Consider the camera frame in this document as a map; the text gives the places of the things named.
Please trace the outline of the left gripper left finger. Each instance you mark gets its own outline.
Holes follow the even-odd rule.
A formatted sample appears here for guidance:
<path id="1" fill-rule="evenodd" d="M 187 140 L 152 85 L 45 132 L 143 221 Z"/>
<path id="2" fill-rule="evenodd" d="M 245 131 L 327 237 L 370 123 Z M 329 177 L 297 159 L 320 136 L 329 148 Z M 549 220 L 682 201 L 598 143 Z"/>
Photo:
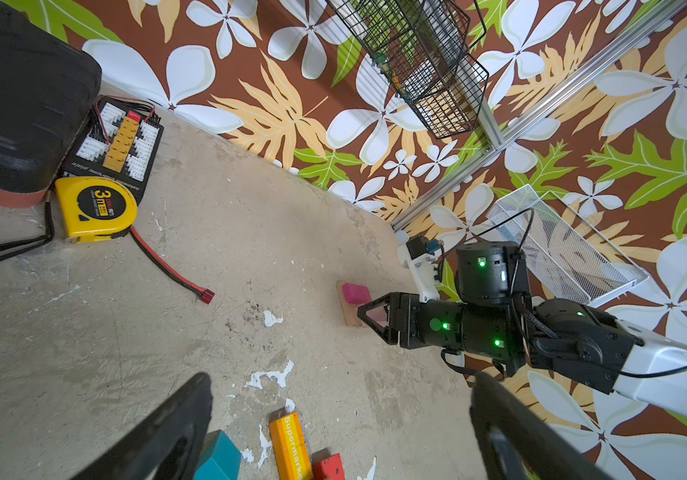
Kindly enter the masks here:
<path id="1" fill-rule="evenodd" d="M 211 377 L 199 372 L 75 478 L 194 478 L 212 405 Z"/>

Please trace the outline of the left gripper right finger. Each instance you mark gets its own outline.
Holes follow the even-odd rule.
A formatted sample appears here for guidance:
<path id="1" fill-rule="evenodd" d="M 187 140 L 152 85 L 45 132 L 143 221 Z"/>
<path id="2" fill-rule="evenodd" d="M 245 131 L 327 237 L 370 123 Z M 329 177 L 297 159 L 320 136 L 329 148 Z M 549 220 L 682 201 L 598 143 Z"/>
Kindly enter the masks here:
<path id="1" fill-rule="evenodd" d="M 499 381 L 475 374 L 469 417 L 489 479 L 607 479 Z"/>

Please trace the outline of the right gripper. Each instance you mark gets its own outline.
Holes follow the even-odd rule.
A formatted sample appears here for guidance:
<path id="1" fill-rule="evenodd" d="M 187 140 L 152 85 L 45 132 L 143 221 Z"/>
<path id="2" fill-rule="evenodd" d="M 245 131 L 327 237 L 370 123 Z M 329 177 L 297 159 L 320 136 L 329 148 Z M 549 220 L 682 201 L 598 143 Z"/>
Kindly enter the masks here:
<path id="1" fill-rule="evenodd" d="M 513 300 L 529 295 L 525 254 L 509 241 L 465 244 L 455 253 L 457 300 L 421 303 L 419 293 L 393 292 L 359 306 L 357 318 L 387 345 L 485 356 L 501 375 L 514 376 L 525 365 L 525 334 Z M 445 255 L 439 268 L 443 280 L 451 271 Z"/>

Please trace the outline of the magenta wood block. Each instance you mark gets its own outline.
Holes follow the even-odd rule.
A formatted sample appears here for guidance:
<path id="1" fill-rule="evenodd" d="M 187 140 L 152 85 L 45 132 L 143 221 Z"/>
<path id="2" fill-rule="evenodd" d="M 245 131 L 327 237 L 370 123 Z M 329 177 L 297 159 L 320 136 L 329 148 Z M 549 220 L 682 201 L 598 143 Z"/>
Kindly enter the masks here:
<path id="1" fill-rule="evenodd" d="M 351 305 L 363 305 L 371 302 L 371 291 L 367 286 L 344 283 L 342 286 L 343 300 Z"/>

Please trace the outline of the natural wood block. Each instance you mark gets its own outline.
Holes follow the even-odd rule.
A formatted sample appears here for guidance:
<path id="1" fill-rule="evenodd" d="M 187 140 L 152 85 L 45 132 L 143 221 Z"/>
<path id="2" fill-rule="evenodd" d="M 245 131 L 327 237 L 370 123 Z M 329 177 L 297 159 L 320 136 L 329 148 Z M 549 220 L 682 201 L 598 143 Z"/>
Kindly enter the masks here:
<path id="1" fill-rule="evenodd" d="M 363 324 L 363 322 L 361 322 L 361 319 L 357 317 L 357 308 L 359 308 L 359 305 L 349 303 L 349 301 L 347 301 L 347 297 L 345 297 L 344 286 L 345 281 L 337 282 L 336 287 L 341 308 L 343 311 L 343 321 L 345 321 L 345 325 L 347 325 L 347 327 L 349 328 L 364 328 L 365 324 Z"/>

